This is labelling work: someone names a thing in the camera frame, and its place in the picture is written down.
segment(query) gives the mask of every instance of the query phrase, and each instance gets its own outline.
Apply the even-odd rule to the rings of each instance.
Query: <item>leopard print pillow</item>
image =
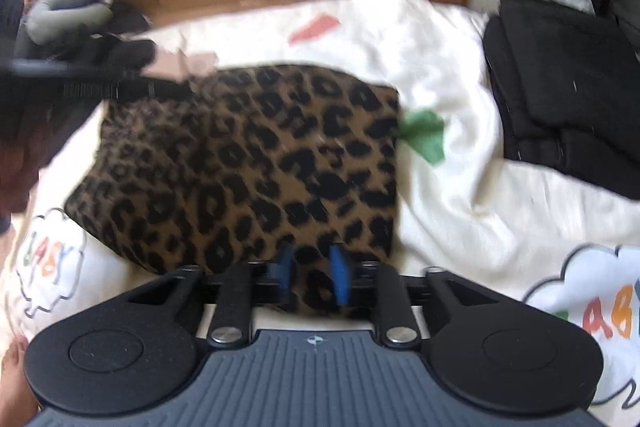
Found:
[[[294,241],[297,311],[335,312],[328,248],[385,259],[398,94],[313,66],[219,71],[190,102],[111,103],[65,212],[155,273],[221,273]]]

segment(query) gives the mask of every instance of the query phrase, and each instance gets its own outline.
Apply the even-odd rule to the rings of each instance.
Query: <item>bed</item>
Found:
[[[397,149],[392,263],[408,275],[445,267],[591,331],[606,361],[593,413],[606,425],[634,426],[640,250],[626,245],[640,244],[640,206],[502,159],[485,23],[485,15],[427,0],[315,0],[201,18],[148,37],[166,54],[215,53],[220,68],[311,63],[394,86],[408,131]],[[17,242],[0,277],[0,352],[16,333],[32,338],[152,277],[57,210],[92,164],[101,114],[99,107],[43,172],[29,215],[14,221]],[[33,237],[63,243],[63,262],[61,248],[34,251]],[[34,259],[49,257],[45,273]],[[268,310],[257,312],[257,326],[368,327]]]

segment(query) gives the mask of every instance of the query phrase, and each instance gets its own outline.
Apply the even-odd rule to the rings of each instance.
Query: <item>silver screw head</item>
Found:
[[[418,338],[418,332],[404,326],[386,330],[386,337],[395,344],[408,344]]]
[[[220,344],[231,344],[237,342],[242,338],[242,331],[233,327],[216,328],[211,331],[212,340]]]

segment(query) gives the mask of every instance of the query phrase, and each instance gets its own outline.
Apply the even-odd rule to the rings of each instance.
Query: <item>logo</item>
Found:
[[[29,318],[73,297],[85,244],[86,232],[58,208],[33,219],[15,263]]]
[[[324,342],[324,338],[318,337],[317,335],[312,335],[306,341],[312,346],[318,347],[320,344]]]
[[[594,405],[623,394],[622,409],[640,402],[640,248],[588,245],[564,262],[559,277],[545,280],[527,304],[591,333],[604,356]]]

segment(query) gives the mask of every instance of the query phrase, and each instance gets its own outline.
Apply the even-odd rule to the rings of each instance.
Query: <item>black folded clothing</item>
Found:
[[[532,119],[640,163],[640,62],[616,23],[546,0],[502,0],[500,18]]]
[[[640,115],[630,111],[640,103],[640,64],[620,30],[549,1],[502,0],[483,43],[505,158],[640,199],[640,140],[631,131]]]

